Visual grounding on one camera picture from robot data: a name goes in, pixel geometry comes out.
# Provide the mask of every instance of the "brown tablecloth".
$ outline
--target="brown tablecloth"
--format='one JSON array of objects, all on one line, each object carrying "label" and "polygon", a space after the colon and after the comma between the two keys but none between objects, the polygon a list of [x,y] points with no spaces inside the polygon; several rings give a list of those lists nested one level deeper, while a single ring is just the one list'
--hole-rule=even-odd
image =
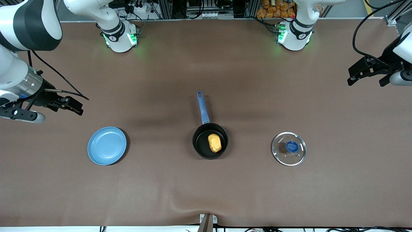
[{"label": "brown tablecloth", "polygon": [[[83,116],[36,108],[41,125],[0,120],[0,225],[177,225],[210,212],[226,226],[412,226],[412,89],[347,85],[358,23],[320,20],[290,52],[255,21],[148,22],[124,54],[93,23],[63,24],[59,47],[39,55],[90,101],[78,98]],[[357,45],[379,56],[395,37],[369,20]],[[198,90],[229,133],[217,160],[192,148]],[[113,166],[87,156],[105,126],[129,137]],[[270,151],[285,131],[307,144],[295,167]]]}]

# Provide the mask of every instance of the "blue knob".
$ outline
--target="blue knob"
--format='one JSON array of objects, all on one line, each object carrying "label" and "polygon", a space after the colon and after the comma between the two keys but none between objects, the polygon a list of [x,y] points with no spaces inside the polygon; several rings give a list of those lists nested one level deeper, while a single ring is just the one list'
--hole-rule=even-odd
[{"label": "blue knob", "polygon": [[295,153],[299,150],[299,145],[294,141],[288,141],[286,143],[286,150],[291,153]]}]

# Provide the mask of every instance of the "plate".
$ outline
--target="plate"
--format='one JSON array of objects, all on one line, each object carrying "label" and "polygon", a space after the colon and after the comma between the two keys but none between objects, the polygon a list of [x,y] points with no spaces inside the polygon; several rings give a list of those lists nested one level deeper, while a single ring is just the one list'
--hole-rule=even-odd
[{"label": "plate", "polygon": [[87,145],[91,161],[98,165],[116,163],[126,151],[127,140],[123,131],[117,127],[104,127],[96,131]]}]

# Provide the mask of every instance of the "blue handle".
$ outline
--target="blue handle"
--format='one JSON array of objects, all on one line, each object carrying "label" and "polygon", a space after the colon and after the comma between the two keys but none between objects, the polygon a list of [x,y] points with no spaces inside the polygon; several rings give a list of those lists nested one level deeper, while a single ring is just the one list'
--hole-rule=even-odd
[{"label": "blue handle", "polygon": [[210,122],[209,115],[207,114],[205,99],[203,98],[202,91],[197,92],[197,101],[199,102],[200,116],[202,116],[202,124]]}]

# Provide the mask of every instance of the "black frying pan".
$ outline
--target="black frying pan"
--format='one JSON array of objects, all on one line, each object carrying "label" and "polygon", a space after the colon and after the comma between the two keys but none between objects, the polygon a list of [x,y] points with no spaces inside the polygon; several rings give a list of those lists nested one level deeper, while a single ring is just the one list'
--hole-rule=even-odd
[{"label": "black frying pan", "polygon": [[[211,123],[209,115],[207,114],[206,104],[201,91],[197,92],[197,101],[199,102],[200,115],[202,118],[202,125],[193,134],[192,144],[197,153],[205,159],[219,158],[226,150],[229,138],[223,127],[218,124]],[[214,153],[209,147],[208,136],[216,134],[220,138],[222,149]]]}]

